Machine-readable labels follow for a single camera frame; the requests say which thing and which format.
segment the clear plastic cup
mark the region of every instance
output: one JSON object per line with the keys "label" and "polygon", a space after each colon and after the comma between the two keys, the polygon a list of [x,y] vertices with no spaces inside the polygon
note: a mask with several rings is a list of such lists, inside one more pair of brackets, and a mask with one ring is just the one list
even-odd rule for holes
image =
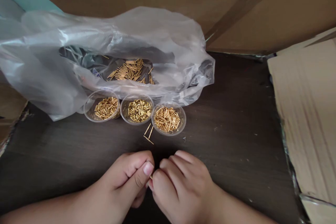
{"label": "clear plastic cup", "polygon": [[[138,99],[145,100],[146,102],[149,103],[150,107],[152,108],[151,115],[145,121],[142,121],[142,122],[133,121],[129,117],[129,115],[128,115],[128,106],[129,106],[129,104],[131,102],[133,102],[134,100],[138,100]],[[132,93],[132,94],[127,95],[123,99],[123,101],[121,102],[120,113],[121,113],[121,117],[128,124],[131,124],[131,125],[142,125],[142,124],[145,124],[146,122],[148,122],[151,119],[151,116],[152,116],[152,113],[153,113],[153,107],[154,107],[154,102],[153,102],[153,100],[152,100],[151,97],[149,97],[148,95],[146,95],[144,93]]]}
{"label": "clear plastic cup", "polygon": [[[157,125],[155,123],[155,120],[154,120],[154,117],[155,117],[156,112],[162,107],[167,107],[167,108],[172,107],[173,109],[175,109],[178,116],[180,117],[180,124],[178,125],[177,129],[175,129],[173,131],[169,131],[169,132],[164,132],[157,127]],[[179,104],[177,104],[176,102],[164,101],[164,102],[161,102],[161,103],[157,104],[154,107],[154,111],[152,113],[152,124],[153,124],[154,128],[156,129],[156,131],[158,131],[160,134],[168,136],[168,137],[170,137],[170,136],[172,137],[172,136],[180,134],[182,132],[182,130],[184,129],[184,127],[186,126],[187,117],[186,117],[185,114],[186,113],[184,112],[184,109]]]}
{"label": "clear plastic cup", "polygon": [[[96,116],[95,107],[104,98],[109,98],[109,97],[114,97],[114,98],[118,99],[117,109],[115,110],[113,115],[111,115],[109,118],[101,119],[98,116]],[[120,100],[114,92],[112,92],[110,90],[107,90],[107,89],[100,89],[96,92],[93,92],[88,97],[86,103],[84,104],[84,114],[85,114],[86,118],[88,118],[90,121],[92,121],[94,123],[100,123],[100,122],[102,123],[102,122],[108,121],[110,119],[116,119],[116,118],[120,117]]]}

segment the clear plastic bag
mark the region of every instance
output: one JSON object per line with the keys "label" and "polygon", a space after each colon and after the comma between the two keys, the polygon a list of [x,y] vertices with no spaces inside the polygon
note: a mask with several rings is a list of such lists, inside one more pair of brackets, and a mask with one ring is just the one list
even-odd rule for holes
{"label": "clear plastic bag", "polygon": [[[0,68],[54,121],[81,113],[88,94],[98,89],[121,99],[139,91],[156,103],[173,100],[186,106],[214,83],[215,60],[205,51],[201,27],[168,10],[138,7],[110,19],[28,12],[11,28],[10,36],[0,36],[6,39],[0,40]],[[106,81],[120,62],[135,58],[153,66],[155,85]]]}

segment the table surface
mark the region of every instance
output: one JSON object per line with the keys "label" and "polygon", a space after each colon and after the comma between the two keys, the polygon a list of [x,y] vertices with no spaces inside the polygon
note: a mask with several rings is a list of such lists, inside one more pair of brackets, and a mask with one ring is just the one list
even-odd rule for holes
{"label": "table surface", "polygon": [[[52,122],[36,107],[19,122],[0,158],[0,214],[28,203],[82,190],[125,152],[151,150],[156,168],[182,149],[201,159],[224,190],[279,223],[299,211],[281,140],[274,91],[265,63],[214,54],[215,84],[185,107],[187,124],[174,137],[122,118],[95,124],[82,114]],[[169,223],[150,190],[125,223]]]}

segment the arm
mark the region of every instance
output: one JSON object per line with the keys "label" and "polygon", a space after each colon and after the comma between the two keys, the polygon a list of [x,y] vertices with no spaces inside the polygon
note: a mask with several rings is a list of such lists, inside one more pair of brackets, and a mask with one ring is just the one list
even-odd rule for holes
{"label": "arm", "polygon": [[206,166],[187,152],[163,159],[149,187],[172,224],[275,224],[219,188]]}
{"label": "arm", "polygon": [[141,205],[154,169],[150,151],[124,154],[89,188],[34,203],[0,218],[1,224],[120,224]]}

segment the fingernail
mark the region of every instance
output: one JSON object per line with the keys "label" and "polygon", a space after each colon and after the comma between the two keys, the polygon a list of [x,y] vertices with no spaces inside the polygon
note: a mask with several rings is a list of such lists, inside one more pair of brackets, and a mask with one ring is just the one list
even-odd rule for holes
{"label": "fingernail", "polygon": [[146,162],[145,166],[143,167],[143,172],[147,175],[150,176],[154,170],[154,166],[152,165],[151,162]]}

